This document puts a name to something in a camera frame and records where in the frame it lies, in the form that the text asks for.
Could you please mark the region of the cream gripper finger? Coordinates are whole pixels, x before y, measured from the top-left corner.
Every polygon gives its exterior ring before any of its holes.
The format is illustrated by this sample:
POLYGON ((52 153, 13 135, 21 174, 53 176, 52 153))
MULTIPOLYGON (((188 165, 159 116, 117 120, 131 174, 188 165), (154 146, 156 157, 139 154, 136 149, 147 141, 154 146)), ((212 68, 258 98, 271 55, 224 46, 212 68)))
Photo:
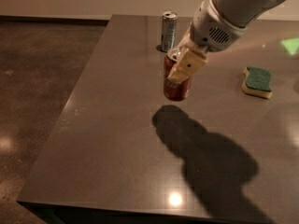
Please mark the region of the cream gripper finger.
POLYGON ((184 36, 181 38, 181 40, 178 43, 178 46, 180 48, 187 47, 190 48, 192 46, 192 40, 190 39, 190 30, 191 28, 188 28, 184 34, 184 36))
POLYGON ((178 50, 177 60, 167 78, 171 82, 182 83, 192 77, 206 63, 207 58, 204 53, 182 47, 178 50))

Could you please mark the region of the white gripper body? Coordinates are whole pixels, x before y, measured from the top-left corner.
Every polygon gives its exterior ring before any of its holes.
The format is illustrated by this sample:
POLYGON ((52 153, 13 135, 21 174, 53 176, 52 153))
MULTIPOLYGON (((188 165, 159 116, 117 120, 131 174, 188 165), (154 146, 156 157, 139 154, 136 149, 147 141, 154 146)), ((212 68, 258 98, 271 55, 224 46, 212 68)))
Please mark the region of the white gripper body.
POLYGON ((191 40, 209 52, 228 49, 246 29, 233 25, 216 9, 213 0, 204 0, 191 22, 191 40))

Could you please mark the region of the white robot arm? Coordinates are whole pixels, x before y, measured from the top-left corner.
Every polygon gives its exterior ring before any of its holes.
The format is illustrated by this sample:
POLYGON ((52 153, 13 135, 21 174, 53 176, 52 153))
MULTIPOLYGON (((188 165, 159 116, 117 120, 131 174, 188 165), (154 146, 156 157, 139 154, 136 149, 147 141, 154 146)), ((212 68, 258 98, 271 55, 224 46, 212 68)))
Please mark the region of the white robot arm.
POLYGON ((178 43, 181 52, 168 79, 182 83, 207 63, 209 52, 228 49, 265 11, 285 0, 205 0, 178 43))

